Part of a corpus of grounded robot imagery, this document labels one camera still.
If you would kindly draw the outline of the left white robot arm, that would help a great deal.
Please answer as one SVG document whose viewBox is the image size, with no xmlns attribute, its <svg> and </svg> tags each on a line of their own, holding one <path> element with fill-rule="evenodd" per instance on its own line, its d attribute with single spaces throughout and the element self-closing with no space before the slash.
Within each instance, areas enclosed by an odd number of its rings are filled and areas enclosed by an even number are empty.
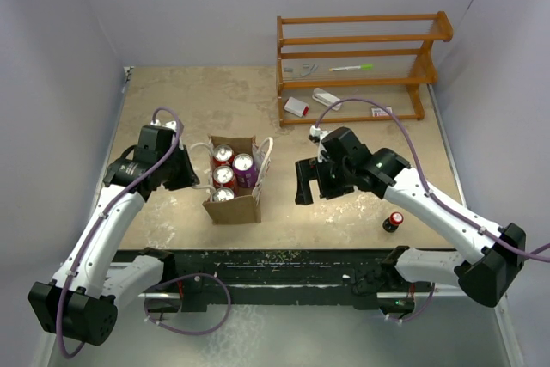
<svg viewBox="0 0 550 367">
<path fill-rule="evenodd" d="M 108 166 L 76 246 L 48 283 L 36 282 L 28 293 L 44 331 L 99 346 L 113 331 L 119 311 L 141 292 L 174 287 L 174 255 L 154 248 L 140 252 L 120 274 L 107 272 L 130 224 L 158 187 L 174 191 L 198 185 L 180 140 L 182 130 L 176 121 L 145 125 L 137 144 Z"/>
</svg>

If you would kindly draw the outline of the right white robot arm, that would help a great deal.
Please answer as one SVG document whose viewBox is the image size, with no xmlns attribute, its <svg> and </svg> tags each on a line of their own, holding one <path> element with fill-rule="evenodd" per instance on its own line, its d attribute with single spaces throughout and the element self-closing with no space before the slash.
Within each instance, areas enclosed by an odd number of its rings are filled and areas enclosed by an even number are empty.
<svg viewBox="0 0 550 367">
<path fill-rule="evenodd" d="M 452 245 L 451 252 L 396 248 L 382 269 L 390 290 L 415 282 L 446 284 L 483 306 L 497 306 L 523 269 L 526 234 L 521 227 L 503 227 L 470 211 L 423 182 L 419 171 L 391 149 L 370 152 L 347 127 L 330 132 L 312 126 L 309 140 L 318 153 L 296 162 L 296 204 L 312 204 L 312 180 L 324 199 L 358 189 L 412 214 Z"/>
</svg>

